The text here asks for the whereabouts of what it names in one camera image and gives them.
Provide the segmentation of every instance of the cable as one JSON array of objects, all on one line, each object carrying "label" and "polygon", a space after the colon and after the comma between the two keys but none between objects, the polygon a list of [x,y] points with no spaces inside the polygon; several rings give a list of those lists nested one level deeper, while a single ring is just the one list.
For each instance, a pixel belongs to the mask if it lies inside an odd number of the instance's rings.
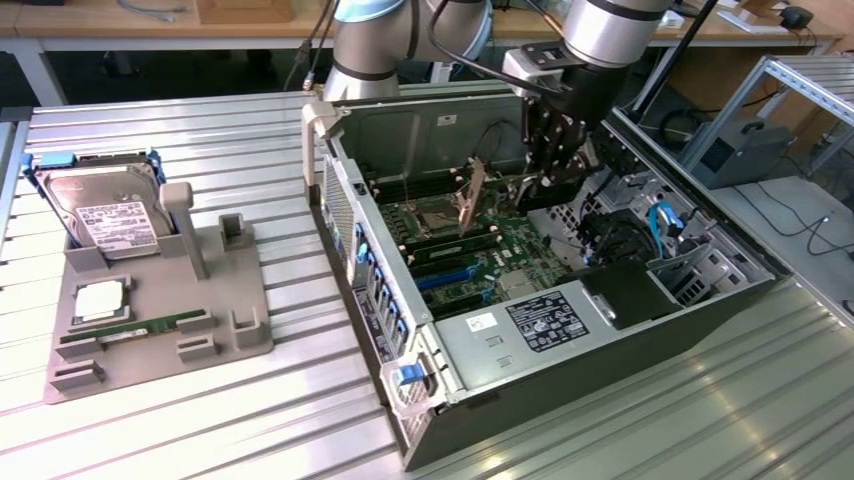
[{"label": "cable", "polygon": [[[483,143],[483,139],[486,138],[486,135],[490,133],[490,130],[493,130],[493,128],[495,128],[499,125],[509,125],[517,131],[519,130],[519,127],[517,127],[517,125],[510,120],[505,120],[505,119],[495,120],[483,129],[483,132],[481,132],[481,136],[478,137],[478,141],[475,143],[475,148],[471,150],[471,155],[470,155],[471,157],[474,157],[478,154],[478,149],[481,148],[481,144]],[[501,146],[502,146],[503,135],[501,135],[501,129],[499,129],[498,133],[499,133],[498,142],[495,143],[495,148],[493,149],[493,152],[490,153],[490,157],[489,157],[489,160],[486,162],[487,166],[493,163],[493,160],[494,160],[493,157],[498,154],[498,151],[499,151]]]},{"label": "cable", "polygon": [[294,74],[297,73],[297,67],[299,67],[309,55],[311,55],[311,42],[315,39],[315,35],[318,35],[318,30],[321,30],[321,25],[323,24],[323,20],[326,19],[327,14],[330,13],[330,8],[333,7],[333,0],[326,0],[326,4],[323,5],[323,11],[321,12],[321,16],[318,17],[318,21],[315,22],[315,26],[309,33],[309,37],[301,43],[299,48],[297,49],[297,56],[294,57],[294,65],[291,65],[291,71],[289,72],[289,76],[285,80],[285,90],[287,91],[289,86],[291,85],[291,79],[294,78]]},{"label": "cable", "polygon": [[[646,130],[656,130],[658,132],[658,127],[654,127],[653,125],[638,124],[638,126]],[[666,128],[665,131],[676,133],[677,135],[682,135],[684,137],[690,137],[692,135],[694,135],[692,132],[685,132],[682,130],[677,130],[676,128]]]},{"label": "cable", "polygon": [[[840,250],[845,250],[846,248],[852,248],[854,247],[854,243],[849,243],[848,245],[834,245],[832,242],[828,241],[828,239],[825,237],[822,237],[818,234],[818,229],[821,228],[821,226],[828,222],[829,218],[825,217],[822,219],[822,222],[820,223],[820,225],[816,227],[816,230],[813,230],[813,233],[810,234],[810,239],[806,241],[806,251],[810,255],[813,255],[814,257],[821,257],[822,255],[826,255],[829,253],[833,252],[838,252]],[[813,239],[818,236],[818,238],[821,238],[829,245],[832,245],[833,248],[830,248],[830,250],[825,250],[824,252],[816,252],[813,251]]]},{"label": "cable", "polygon": [[818,37],[816,36],[816,32],[813,31],[813,29],[810,27],[805,26],[804,28],[806,28],[806,31],[813,36],[813,48],[818,47]]},{"label": "cable", "polygon": [[[744,104],[741,108],[753,107],[754,105],[765,102],[766,100],[770,100],[774,96],[780,95],[781,93],[784,93],[784,89],[778,88],[774,92],[769,93],[762,98]],[[698,108],[685,108],[685,109],[672,110],[670,112],[668,112],[668,114],[662,117],[662,121],[658,123],[658,134],[662,137],[662,143],[665,144],[665,147],[670,148],[672,150],[680,150],[688,144],[685,140],[674,140],[668,135],[668,131],[672,130],[669,128],[669,125],[677,118],[688,118],[689,120],[692,120],[692,123],[694,124],[693,128],[697,130],[704,123],[704,119],[700,117],[698,114],[718,113],[722,110],[724,110],[722,108],[714,108],[710,110],[701,110]]]},{"label": "cable", "polygon": [[750,200],[750,198],[748,198],[748,195],[745,195],[745,192],[741,191],[741,189],[738,188],[738,185],[736,185],[733,187],[733,190],[736,190],[736,192],[742,196],[742,198],[745,199],[745,201],[750,204],[750,206],[753,207],[753,209],[757,211],[757,213],[762,216],[762,218],[765,219],[765,221],[768,222],[768,224],[772,226],[772,228],[774,229],[774,231],[777,232],[778,235],[784,236],[784,237],[796,237],[798,235],[801,235],[804,232],[810,231],[813,232],[813,226],[818,225],[820,223],[822,223],[825,221],[824,218],[820,218],[816,222],[813,222],[810,225],[805,225],[805,227],[798,230],[797,232],[784,232],[777,225],[774,225],[774,222],[772,222],[772,219],[765,215],[765,212],[760,209],[760,207],[757,207],[757,204],[753,203],[753,201]]},{"label": "cable", "polygon": [[[765,212],[760,209],[760,207],[753,203],[753,201],[750,200],[750,198],[748,198],[748,196],[745,195],[745,193],[741,191],[741,189],[738,188],[738,186],[733,187],[733,189],[738,192],[738,194],[745,198],[745,200],[748,201],[748,203],[750,204],[750,206],[753,207],[753,209],[760,213],[760,215],[762,216],[762,218],[765,219],[765,221],[768,222],[768,224],[772,226],[772,228],[774,229],[774,231],[785,236],[785,237],[794,237],[796,235],[802,234],[806,231],[810,231],[810,238],[808,240],[806,243],[806,251],[810,255],[813,255],[814,257],[826,255],[829,253],[837,252],[840,250],[845,250],[846,248],[852,248],[854,247],[854,243],[850,243],[848,245],[837,245],[836,243],[833,243],[830,240],[828,240],[820,233],[818,233],[818,229],[821,228],[822,224],[825,222],[828,222],[828,220],[830,220],[830,217],[824,216],[822,218],[820,218],[818,220],[816,220],[813,223],[808,224],[804,221],[804,218],[801,217],[801,214],[797,212],[797,210],[794,208],[792,208],[790,205],[788,205],[786,203],[784,203],[784,201],[777,198],[774,195],[772,195],[772,193],[765,189],[765,187],[762,186],[761,183],[757,183],[757,186],[760,187],[760,189],[762,190],[762,192],[768,195],[768,197],[777,202],[784,208],[786,208],[792,214],[796,216],[796,218],[798,219],[798,222],[801,223],[801,225],[804,225],[804,228],[794,232],[794,233],[786,233],[784,232],[777,225],[774,225],[774,223],[772,222],[772,220],[769,219],[769,217],[765,215]],[[822,241],[830,245],[830,250],[825,250],[824,252],[816,252],[813,250],[813,240],[816,239],[816,237],[821,238]]]},{"label": "cable", "polygon": [[792,33],[796,37],[798,37],[798,47],[802,47],[804,46],[804,38],[801,38],[801,34],[793,28],[789,28],[788,30],[789,30],[789,33]]},{"label": "cable", "polygon": [[587,206],[587,204],[590,202],[594,201],[594,199],[600,196],[600,194],[604,192],[604,190],[608,188],[609,184],[612,183],[612,181],[614,180],[614,178],[617,178],[617,172],[614,170],[612,170],[609,172],[609,176],[605,177],[605,180],[602,181],[602,184],[600,185],[600,187],[597,187],[597,189],[593,191],[593,193],[587,196],[587,198],[585,198],[585,201],[582,202],[582,206],[578,209],[579,213],[585,213],[585,207]]},{"label": "cable", "polygon": [[330,16],[326,19],[326,26],[323,27],[323,35],[321,36],[321,43],[318,44],[315,58],[311,62],[311,67],[309,68],[309,73],[306,74],[306,78],[303,79],[303,90],[306,92],[311,90],[311,87],[315,83],[315,69],[318,68],[318,60],[321,60],[321,53],[323,53],[323,43],[326,42],[326,37],[330,34],[330,28],[333,27],[333,20],[335,19],[335,12],[338,11],[339,4],[341,4],[341,0],[335,0],[335,6],[333,7]]},{"label": "cable", "polygon": [[531,82],[526,82],[525,80],[510,76],[503,72],[493,70],[490,67],[481,65],[478,62],[473,62],[461,54],[449,50],[447,47],[439,43],[439,40],[437,39],[437,22],[439,21],[439,16],[442,15],[442,12],[445,12],[445,8],[449,6],[450,1],[451,0],[441,0],[437,10],[433,13],[433,17],[430,18],[430,24],[427,25],[427,38],[430,39],[430,43],[433,44],[433,46],[437,47],[439,51],[449,57],[451,57],[457,62],[466,65],[470,69],[485,73],[502,82],[509,83],[515,87],[523,88],[525,90],[530,90],[531,92],[539,93],[541,95],[547,97],[561,96],[562,93],[558,90],[551,90],[550,88],[542,87]]},{"label": "cable", "polygon": [[660,210],[662,210],[662,212],[665,213],[665,221],[668,222],[668,225],[676,224],[677,221],[682,222],[682,220],[678,217],[677,219],[672,220],[670,217],[672,215],[676,216],[676,214],[673,213],[673,208],[670,207],[670,204],[668,202],[656,202],[650,207],[650,216],[649,216],[650,232],[653,233],[653,239],[656,240],[656,247],[658,248],[658,257],[665,258],[664,242],[662,242],[661,234],[658,233],[658,211]]},{"label": "cable", "polygon": [[132,5],[128,0],[116,0],[119,6],[126,10],[130,10],[135,13],[142,13],[143,15],[148,15],[150,17],[155,17],[158,20],[165,22],[175,22],[175,17],[170,15],[170,13],[183,13],[187,11],[187,7],[181,6],[175,8],[143,8]]},{"label": "cable", "polygon": [[[650,70],[650,75],[653,74],[653,72],[656,72],[656,69],[658,68],[660,63],[662,63],[662,57],[665,55],[665,49],[661,48],[658,50],[658,57],[656,57],[656,64],[653,65],[653,70]],[[644,93],[644,88],[641,89],[641,91],[638,92],[638,94],[634,96],[634,98],[632,100],[629,100],[629,102],[626,103],[626,105],[622,105],[620,108],[625,113],[629,113],[629,111],[626,110],[629,108],[629,106],[636,103],[638,101],[638,98],[641,98],[641,93]]]}]

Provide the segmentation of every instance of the warning label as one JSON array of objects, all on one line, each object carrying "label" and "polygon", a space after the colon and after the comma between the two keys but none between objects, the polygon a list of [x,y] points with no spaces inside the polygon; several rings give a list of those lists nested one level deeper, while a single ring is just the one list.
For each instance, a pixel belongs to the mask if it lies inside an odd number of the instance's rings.
[{"label": "warning label", "polygon": [[158,242],[143,202],[78,208],[78,218],[95,245],[104,252],[143,247]]},{"label": "warning label", "polygon": [[507,313],[535,352],[543,352],[590,333],[561,292],[511,305]]}]

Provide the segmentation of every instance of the wooden table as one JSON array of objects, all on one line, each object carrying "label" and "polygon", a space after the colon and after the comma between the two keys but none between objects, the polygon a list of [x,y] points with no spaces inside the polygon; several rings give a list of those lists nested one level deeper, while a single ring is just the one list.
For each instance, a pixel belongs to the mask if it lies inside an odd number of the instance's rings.
[{"label": "wooden table", "polygon": [[[193,0],[136,0],[140,6],[167,8],[179,5],[190,12],[175,14],[174,23],[163,22],[119,7],[115,0],[70,0],[64,7],[26,5],[15,22],[19,38],[0,41],[0,50],[11,51],[43,106],[66,104],[62,87],[44,59],[47,51],[132,50],[243,50],[297,48],[321,14],[322,0],[294,0],[295,19],[285,24],[202,25],[193,11]],[[676,51],[692,20],[680,29],[660,29],[650,46],[668,47],[660,68],[648,87],[662,73],[662,66]],[[817,42],[813,53],[824,53],[842,36],[818,20],[810,24]],[[518,46],[557,38],[539,16],[529,11],[497,10],[494,36],[498,46]],[[693,46],[773,47],[798,46],[804,39],[793,34],[752,35],[717,15],[710,16]],[[447,80],[450,68],[439,69]]]},{"label": "wooden table", "polygon": [[0,0],[0,37],[15,37],[15,20],[22,11],[22,4]]}]

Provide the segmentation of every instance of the blue pcie slot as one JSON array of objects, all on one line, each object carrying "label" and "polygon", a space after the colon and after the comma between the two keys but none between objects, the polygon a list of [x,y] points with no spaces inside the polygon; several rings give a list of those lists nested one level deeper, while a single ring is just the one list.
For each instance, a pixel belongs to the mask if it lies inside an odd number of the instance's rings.
[{"label": "blue pcie slot", "polygon": [[473,265],[471,267],[466,267],[457,272],[443,273],[442,275],[437,275],[434,277],[429,277],[415,281],[415,286],[419,290],[427,290],[430,288],[442,287],[443,285],[449,285],[457,282],[465,282],[466,280],[471,280],[475,276],[475,272],[478,270],[478,265]]}]

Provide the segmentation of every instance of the metal table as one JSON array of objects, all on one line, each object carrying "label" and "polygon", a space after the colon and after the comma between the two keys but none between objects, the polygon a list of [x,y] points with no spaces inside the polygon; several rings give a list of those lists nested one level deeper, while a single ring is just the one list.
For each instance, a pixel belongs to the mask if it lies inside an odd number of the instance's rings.
[{"label": "metal table", "polygon": [[854,334],[792,283],[688,354],[403,474],[302,197],[307,100],[47,108],[18,125],[14,147],[36,155],[158,147],[167,175],[199,192],[194,220],[243,212],[262,242],[277,347],[42,404],[64,234],[19,181],[0,251],[4,478],[848,478]]},{"label": "metal table", "polygon": [[[854,300],[854,263],[849,253],[845,249],[830,251],[833,247],[813,235],[812,230],[794,236],[780,235],[760,211],[784,232],[797,232],[804,225],[792,211],[766,195],[762,188],[774,198],[790,202],[806,222],[829,217],[820,232],[837,245],[846,245],[854,239],[854,214],[816,183],[798,177],[777,178],[713,191],[716,199],[750,226],[757,238],[798,272],[798,281],[814,286],[824,296],[822,302],[833,302],[842,309],[842,301]],[[816,253],[830,253],[812,255],[808,245]]]}]

